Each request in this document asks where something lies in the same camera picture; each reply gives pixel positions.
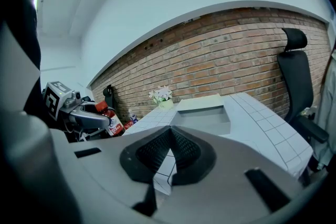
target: potted plant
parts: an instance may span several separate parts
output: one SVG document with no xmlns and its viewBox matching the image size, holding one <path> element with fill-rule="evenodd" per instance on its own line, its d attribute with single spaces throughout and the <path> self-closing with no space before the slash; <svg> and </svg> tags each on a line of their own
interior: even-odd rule
<svg viewBox="0 0 336 224">
<path fill-rule="evenodd" d="M 174 103 L 172 100 L 172 91 L 169 87 L 163 86 L 158 87 L 158 90 L 150 91 L 149 98 L 152 98 L 155 104 L 159 104 L 161 109 L 172 109 L 174 107 Z"/>
</svg>

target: chair headrest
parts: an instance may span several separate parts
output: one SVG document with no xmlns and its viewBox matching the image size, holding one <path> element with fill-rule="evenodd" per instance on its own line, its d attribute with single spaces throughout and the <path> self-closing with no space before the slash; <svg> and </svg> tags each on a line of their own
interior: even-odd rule
<svg viewBox="0 0 336 224">
<path fill-rule="evenodd" d="M 307 45 L 307 37 L 300 29 L 282 28 L 287 35 L 285 51 L 304 48 Z"/>
<path fill-rule="evenodd" d="M 103 95 L 105 97 L 112 96 L 112 86 L 111 85 L 107 85 L 107 87 L 103 90 Z"/>
</svg>

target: red bottle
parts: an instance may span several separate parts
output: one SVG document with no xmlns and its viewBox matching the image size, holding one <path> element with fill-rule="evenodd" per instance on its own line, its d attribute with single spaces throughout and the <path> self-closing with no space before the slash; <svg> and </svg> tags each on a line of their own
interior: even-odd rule
<svg viewBox="0 0 336 224">
<path fill-rule="evenodd" d="M 111 124 L 106 127 L 106 131 L 110 136 L 120 136 L 123 135 L 125 130 L 124 126 L 118 119 L 117 115 L 113 110 L 109 110 L 109 106 L 105 101 L 101 101 L 100 103 L 96 104 L 96 109 L 99 114 L 107 116 L 111 119 Z"/>
</svg>

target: cardboard box lid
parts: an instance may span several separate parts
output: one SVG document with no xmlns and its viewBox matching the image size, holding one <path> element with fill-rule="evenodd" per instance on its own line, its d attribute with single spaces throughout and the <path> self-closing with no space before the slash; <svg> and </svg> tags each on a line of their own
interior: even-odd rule
<svg viewBox="0 0 336 224">
<path fill-rule="evenodd" d="M 177 111 L 212 108 L 223 104 L 222 97 L 219 94 L 209 95 L 199 98 L 181 100 L 177 105 Z"/>
</svg>

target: label on bottle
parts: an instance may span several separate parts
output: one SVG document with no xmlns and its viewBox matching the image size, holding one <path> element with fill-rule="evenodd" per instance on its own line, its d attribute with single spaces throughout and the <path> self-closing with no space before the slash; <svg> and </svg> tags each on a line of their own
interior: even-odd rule
<svg viewBox="0 0 336 224">
<path fill-rule="evenodd" d="M 126 124 L 124 125 L 125 130 L 127 130 L 127 129 L 130 128 L 130 127 L 132 127 L 132 125 L 133 125 L 133 122 L 132 122 L 132 121 L 129 121 L 128 123 L 126 123 Z"/>
<path fill-rule="evenodd" d="M 133 122 L 133 124 L 136 124 L 136 122 L 138 122 L 138 119 L 135 115 L 131 116 L 131 121 Z"/>
<path fill-rule="evenodd" d="M 118 135 L 123 130 L 123 128 L 124 126 L 119 121 L 117 115 L 115 115 L 111 118 L 111 124 L 109 125 L 109 127 L 106 128 L 106 130 L 109 135 L 114 136 Z"/>
</svg>

